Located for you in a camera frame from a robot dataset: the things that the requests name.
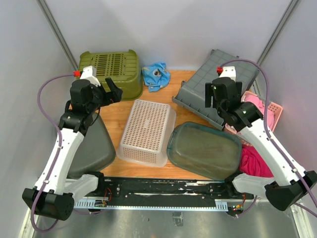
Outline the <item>large grey plastic bin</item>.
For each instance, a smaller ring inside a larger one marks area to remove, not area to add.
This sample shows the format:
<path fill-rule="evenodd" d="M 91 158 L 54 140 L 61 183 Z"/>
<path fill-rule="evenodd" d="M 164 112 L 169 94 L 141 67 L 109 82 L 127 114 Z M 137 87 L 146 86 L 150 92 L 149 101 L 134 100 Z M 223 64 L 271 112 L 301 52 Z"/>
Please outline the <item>large grey plastic bin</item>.
<path fill-rule="evenodd" d="M 205 107 L 205 84 L 218 77 L 217 67 L 235 59 L 221 50 L 212 50 L 207 61 L 188 80 L 182 81 L 181 87 L 172 101 L 177 105 L 188 109 L 217 129 L 222 130 L 225 123 L 217 115 L 216 109 Z M 236 80 L 242 82 L 242 92 L 250 89 L 252 83 L 259 74 L 258 69 L 247 62 L 233 62 L 230 66 L 236 69 Z"/>

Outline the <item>olive green plastic basin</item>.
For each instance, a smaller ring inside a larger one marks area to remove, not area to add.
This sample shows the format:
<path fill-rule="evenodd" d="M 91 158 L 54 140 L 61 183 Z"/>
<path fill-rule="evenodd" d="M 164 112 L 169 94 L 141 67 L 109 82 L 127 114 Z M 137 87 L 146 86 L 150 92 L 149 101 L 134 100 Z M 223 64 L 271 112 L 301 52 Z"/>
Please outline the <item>olive green plastic basin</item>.
<path fill-rule="evenodd" d="M 139 58 L 134 50 L 127 52 L 90 53 L 80 55 L 79 70 L 92 65 L 96 77 L 108 92 L 106 78 L 110 77 L 115 85 L 122 89 L 122 100 L 138 99 L 143 93 L 143 77 Z"/>

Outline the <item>grey plastic tray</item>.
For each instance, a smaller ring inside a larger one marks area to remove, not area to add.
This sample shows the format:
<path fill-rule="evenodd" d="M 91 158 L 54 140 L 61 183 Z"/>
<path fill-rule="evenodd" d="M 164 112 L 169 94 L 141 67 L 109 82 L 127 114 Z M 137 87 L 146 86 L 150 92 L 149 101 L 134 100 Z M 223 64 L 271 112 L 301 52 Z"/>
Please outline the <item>grey plastic tray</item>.
<path fill-rule="evenodd" d="M 116 157 L 115 148 L 107 128 L 98 114 L 93 114 L 94 124 L 77 149 L 67 177 L 79 179 L 89 172 L 99 172 Z"/>

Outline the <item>white perforated plastic basket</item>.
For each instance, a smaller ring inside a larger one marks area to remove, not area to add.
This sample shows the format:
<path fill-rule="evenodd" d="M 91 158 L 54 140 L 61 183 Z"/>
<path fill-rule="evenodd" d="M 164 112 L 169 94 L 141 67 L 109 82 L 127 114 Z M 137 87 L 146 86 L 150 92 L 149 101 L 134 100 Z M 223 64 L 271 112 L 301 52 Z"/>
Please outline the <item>white perforated plastic basket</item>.
<path fill-rule="evenodd" d="M 175 122 L 176 112 L 170 105 L 135 100 L 116 150 L 117 157 L 139 165 L 164 167 Z"/>

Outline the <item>clear blue plastic tub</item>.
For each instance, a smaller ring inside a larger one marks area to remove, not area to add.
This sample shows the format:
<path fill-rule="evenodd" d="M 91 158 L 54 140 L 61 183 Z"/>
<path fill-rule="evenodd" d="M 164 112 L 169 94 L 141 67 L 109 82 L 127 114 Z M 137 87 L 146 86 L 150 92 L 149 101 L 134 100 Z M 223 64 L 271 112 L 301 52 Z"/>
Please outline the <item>clear blue plastic tub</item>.
<path fill-rule="evenodd" d="M 239 170 L 242 142 L 224 131 L 185 122 L 173 130 L 166 152 L 169 161 L 181 169 L 225 180 Z"/>

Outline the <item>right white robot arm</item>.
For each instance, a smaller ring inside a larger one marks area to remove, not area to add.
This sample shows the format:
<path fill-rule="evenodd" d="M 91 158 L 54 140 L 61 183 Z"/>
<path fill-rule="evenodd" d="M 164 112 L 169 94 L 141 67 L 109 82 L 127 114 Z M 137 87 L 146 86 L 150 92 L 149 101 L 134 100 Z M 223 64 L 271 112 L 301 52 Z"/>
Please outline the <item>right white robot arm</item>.
<path fill-rule="evenodd" d="M 206 83 L 205 106 L 215 108 L 225 123 L 253 145 L 273 177 L 243 173 L 227 183 L 224 192 L 229 198 L 236 198 L 241 193 L 265 197 L 273 207 L 284 211 L 311 191 L 317 182 L 317 174 L 304 169 L 289 155 L 269 131 L 267 121 L 256 105 L 241 101 L 241 88 L 241 82 L 229 77 Z"/>

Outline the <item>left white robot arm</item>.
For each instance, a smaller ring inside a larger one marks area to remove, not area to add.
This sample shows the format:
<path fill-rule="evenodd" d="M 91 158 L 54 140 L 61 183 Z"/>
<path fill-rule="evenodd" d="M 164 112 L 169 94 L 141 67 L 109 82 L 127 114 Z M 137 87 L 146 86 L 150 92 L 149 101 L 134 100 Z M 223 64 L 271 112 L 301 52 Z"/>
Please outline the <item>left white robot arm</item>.
<path fill-rule="evenodd" d="M 75 80 L 70 88 L 71 99 L 55 124 L 57 138 L 44 171 L 33 188 L 25 188 L 22 199 L 33 214 L 65 221 L 75 203 L 92 193 L 101 196 L 106 191 L 104 174 L 85 172 L 77 181 L 66 186 L 66 178 L 74 156 L 93 124 L 95 111 L 120 102 L 123 91 L 111 78 L 106 78 L 110 91 L 91 76 Z"/>

